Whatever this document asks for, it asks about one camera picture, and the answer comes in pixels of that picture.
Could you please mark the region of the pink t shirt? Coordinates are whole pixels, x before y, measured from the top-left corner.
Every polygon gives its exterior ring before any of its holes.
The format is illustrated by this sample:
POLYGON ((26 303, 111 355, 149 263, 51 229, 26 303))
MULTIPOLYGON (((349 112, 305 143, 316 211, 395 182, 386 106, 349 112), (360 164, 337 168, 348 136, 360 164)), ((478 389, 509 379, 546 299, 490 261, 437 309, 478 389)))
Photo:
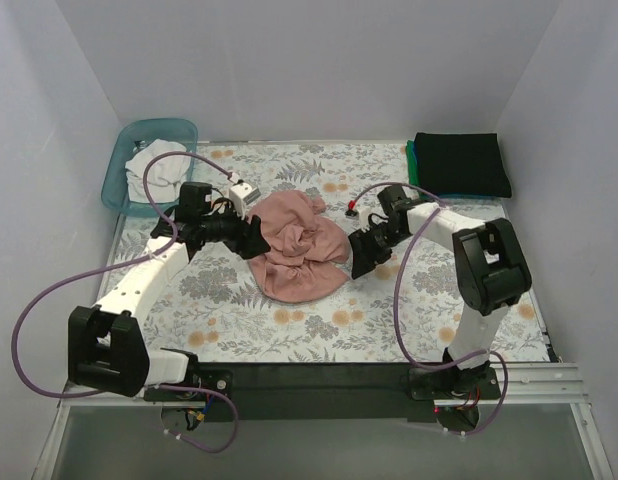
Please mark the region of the pink t shirt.
POLYGON ((350 255, 344 230, 323 215, 321 197, 299 190, 268 195, 251 210, 261 220, 270 251, 249 261, 262 293, 283 303, 306 303, 334 293, 349 276, 340 266, 350 255))

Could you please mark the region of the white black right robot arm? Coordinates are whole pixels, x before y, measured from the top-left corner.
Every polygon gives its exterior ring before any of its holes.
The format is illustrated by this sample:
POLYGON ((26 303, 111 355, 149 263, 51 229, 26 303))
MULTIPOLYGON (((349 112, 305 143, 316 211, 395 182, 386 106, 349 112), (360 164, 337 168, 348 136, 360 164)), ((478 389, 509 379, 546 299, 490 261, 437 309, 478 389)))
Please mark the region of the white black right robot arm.
POLYGON ((510 308, 532 286, 515 230, 505 218, 483 221, 458 214, 422 188, 411 198, 406 183, 375 187, 382 216, 356 201, 350 201, 346 211, 359 221, 349 236, 351 276, 360 278, 388 261, 393 247, 404 240, 425 238, 450 251, 464 302, 460 324, 441 363, 408 360, 409 384, 415 397, 475 394, 481 383, 495 379, 490 367, 493 341, 510 308))

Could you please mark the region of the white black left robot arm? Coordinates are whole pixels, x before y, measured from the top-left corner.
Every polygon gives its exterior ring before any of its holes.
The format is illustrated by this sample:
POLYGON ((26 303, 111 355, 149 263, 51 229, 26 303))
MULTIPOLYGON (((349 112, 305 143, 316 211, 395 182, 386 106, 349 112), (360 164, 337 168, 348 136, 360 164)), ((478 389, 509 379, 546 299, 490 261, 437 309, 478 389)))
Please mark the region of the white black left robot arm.
POLYGON ((261 220, 248 208, 258 188, 240 181, 213 200, 208 183, 186 182, 176 205, 162 211, 142 257, 91 307, 68 322, 68 377, 93 389, 134 397, 147 387, 198 389, 196 355, 151 349, 143 325, 163 291, 208 243, 222 243, 244 260, 269 252, 261 220))

